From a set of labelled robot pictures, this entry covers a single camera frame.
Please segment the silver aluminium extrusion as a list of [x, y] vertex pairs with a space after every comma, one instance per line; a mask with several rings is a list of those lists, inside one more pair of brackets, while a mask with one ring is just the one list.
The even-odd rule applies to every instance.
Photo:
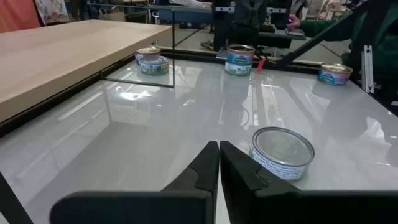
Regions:
[[374, 93], [373, 49], [371, 45], [364, 45], [361, 52], [361, 80], [362, 89], [366, 93]]

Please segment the wooden shelf with black frame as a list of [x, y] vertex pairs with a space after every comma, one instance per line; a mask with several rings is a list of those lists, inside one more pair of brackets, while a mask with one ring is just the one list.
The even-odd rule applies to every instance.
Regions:
[[55, 95], [171, 33], [90, 19], [0, 34], [0, 138]]

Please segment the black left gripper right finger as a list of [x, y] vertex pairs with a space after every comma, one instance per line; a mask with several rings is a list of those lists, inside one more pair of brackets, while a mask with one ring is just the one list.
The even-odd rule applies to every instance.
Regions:
[[220, 172], [231, 224], [398, 224], [398, 191], [300, 190], [228, 141]]

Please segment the gold lid blue label can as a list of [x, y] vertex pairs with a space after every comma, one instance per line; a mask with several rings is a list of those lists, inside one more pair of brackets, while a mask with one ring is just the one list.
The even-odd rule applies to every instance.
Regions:
[[231, 44], [227, 49], [227, 61], [235, 65], [251, 65], [255, 48], [248, 45]]
[[135, 53], [135, 59], [138, 65], [140, 65], [143, 58], [154, 58], [160, 55], [160, 49], [156, 46], [150, 46], [141, 48]]
[[338, 63], [323, 63], [318, 74], [318, 80], [334, 86], [346, 85], [353, 69]]

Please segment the person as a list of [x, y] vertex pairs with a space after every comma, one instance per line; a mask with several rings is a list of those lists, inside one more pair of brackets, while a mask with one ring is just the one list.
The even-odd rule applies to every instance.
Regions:
[[324, 33], [324, 41], [350, 40], [350, 52], [341, 56], [342, 65], [353, 69], [350, 78], [358, 78], [364, 45], [373, 49], [373, 75], [384, 91], [398, 91], [398, 0], [368, 0], [364, 12], [330, 21], [300, 21], [291, 15], [289, 28], [301, 29], [315, 38]]

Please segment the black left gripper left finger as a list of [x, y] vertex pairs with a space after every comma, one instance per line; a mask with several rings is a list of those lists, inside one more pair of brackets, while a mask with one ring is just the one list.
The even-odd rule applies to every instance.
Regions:
[[158, 192], [79, 191], [50, 210], [50, 224], [214, 224], [220, 150], [210, 141]]

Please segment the silver lid green label can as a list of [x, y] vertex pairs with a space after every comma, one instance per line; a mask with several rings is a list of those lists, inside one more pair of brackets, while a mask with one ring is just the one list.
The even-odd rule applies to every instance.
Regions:
[[142, 58], [141, 72], [146, 75], [165, 75], [169, 72], [169, 59], [164, 56]]
[[289, 129], [270, 126], [252, 136], [252, 158], [286, 181], [297, 181], [307, 173], [315, 157], [311, 143]]

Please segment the office desk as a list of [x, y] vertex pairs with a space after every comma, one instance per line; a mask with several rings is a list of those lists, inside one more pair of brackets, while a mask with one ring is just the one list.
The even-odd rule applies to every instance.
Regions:
[[259, 32], [257, 44], [266, 47], [277, 47], [282, 49], [289, 49], [291, 41], [306, 40], [305, 36], [288, 35], [285, 30], [275, 30], [271, 32]]

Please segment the smartphone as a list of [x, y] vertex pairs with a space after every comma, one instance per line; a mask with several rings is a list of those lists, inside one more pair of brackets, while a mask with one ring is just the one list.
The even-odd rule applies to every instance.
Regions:
[[293, 28], [286, 28], [285, 29], [287, 35], [293, 36], [304, 36], [305, 33], [301, 29], [293, 29]]

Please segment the floral print cloth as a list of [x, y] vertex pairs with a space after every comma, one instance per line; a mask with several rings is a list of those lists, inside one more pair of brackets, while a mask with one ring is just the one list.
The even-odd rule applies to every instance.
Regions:
[[69, 21], [65, 0], [34, 0], [45, 26]]

